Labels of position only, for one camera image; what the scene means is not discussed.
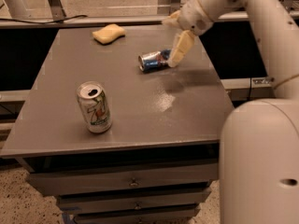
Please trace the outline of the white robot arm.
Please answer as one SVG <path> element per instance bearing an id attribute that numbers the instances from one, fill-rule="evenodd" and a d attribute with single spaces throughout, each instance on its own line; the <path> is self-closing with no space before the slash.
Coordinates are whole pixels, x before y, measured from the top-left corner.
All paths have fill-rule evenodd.
<path id="1" fill-rule="evenodd" d="M 242 104 L 220 143 L 221 224 L 299 224 L 299 28 L 278 0 L 188 0 L 165 25 L 202 35 L 244 8 L 274 98 Z"/>

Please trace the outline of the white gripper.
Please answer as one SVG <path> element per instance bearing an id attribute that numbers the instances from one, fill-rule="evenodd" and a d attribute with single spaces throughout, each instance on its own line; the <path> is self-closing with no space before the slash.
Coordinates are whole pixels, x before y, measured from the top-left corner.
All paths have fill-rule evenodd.
<path id="1" fill-rule="evenodd" d="M 162 20 L 162 25 L 185 30 L 175 35 L 173 48 L 167 60 L 170 67 L 176 67 L 194 45 L 196 35 L 209 30 L 215 20 L 215 6 L 209 0 L 189 0 L 179 11 Z"/>

